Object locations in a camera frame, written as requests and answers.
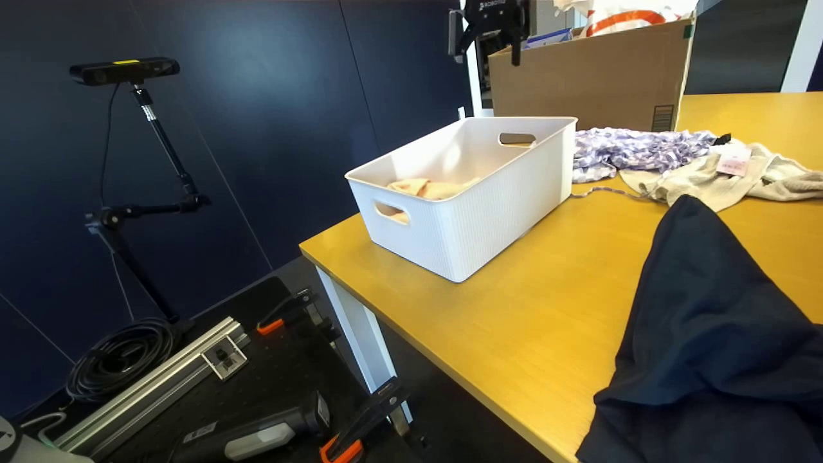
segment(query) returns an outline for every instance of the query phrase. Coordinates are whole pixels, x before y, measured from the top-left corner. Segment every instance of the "bin handle hole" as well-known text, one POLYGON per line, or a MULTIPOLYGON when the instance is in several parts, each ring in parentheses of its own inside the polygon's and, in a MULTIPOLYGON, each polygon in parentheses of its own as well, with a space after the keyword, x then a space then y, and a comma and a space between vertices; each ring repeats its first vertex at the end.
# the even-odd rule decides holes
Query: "bin handle hole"
POLYGON ((516 132, 504 132, 496 136, 498 145, 516 145, 516 148, 534 145, 534 140, 538 140, 534 134, 516 134, 516 132))
POLYGON ((378 217, 384 217, 384 220, 388 220, 394 224, 401 224, 401 228, 412 224, 412 215, 406 208, 376 201, 376 212, 378 212, 378 217))

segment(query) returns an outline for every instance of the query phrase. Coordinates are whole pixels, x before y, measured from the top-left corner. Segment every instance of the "white plastic bin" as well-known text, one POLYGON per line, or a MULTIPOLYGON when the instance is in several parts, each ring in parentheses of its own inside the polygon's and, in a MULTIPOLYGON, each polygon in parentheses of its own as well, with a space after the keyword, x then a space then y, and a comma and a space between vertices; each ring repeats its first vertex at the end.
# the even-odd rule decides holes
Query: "white plastic bin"
POLYGON ((569 199, 573 145, 565 116, 464 120, 344 179, 376 246, 464 284, 569 199), (471 185, 443 201, 388 188, 406 179, 471 185))

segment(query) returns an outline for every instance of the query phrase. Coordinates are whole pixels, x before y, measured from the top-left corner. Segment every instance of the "white cloth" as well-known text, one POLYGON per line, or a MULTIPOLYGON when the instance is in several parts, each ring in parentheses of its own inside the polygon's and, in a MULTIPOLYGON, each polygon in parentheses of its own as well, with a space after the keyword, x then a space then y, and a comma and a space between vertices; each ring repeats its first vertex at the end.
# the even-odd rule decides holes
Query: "white cloth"
POLYGON ((769 153, 765 145, 731 141, 716 148, 704 161, 694 161, 668 172, 621 172, 621 179, 644 199, 667 201, 694 195, 713 212, 722 212, 752 199, 765 201, 811 201, 823 199, 823 170, 807 170, 801 163, 769 153))

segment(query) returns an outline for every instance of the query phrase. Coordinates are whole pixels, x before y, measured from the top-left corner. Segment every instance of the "dark navy cloth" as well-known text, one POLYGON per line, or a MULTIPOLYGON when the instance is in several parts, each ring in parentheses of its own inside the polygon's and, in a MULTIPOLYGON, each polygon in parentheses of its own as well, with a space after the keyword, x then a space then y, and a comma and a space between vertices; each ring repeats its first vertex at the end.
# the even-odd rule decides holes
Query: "dark navy cloth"
POLYGON ((685 195, 659 224, 595 401, 583 463, 817 463, 823 329, 685 195))

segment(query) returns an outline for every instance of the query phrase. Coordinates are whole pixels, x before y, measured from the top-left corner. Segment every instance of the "yellow table top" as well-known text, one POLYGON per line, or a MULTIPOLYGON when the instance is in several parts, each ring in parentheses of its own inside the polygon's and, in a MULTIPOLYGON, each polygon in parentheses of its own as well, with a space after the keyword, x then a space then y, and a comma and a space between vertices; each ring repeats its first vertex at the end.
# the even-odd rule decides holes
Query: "yellow table top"
MULTIPOLYGON (((731 132, 820 170, 820 121, 823 94, 686 96, 680 129, 731 132)), ((542 456, 577 460, 663 212, 614 194, 572 199, 460 285, 376 248, 360 217, 300 251, 542 456)), ((823 201, 749 199, 720 217, 823 321, 823 201)))

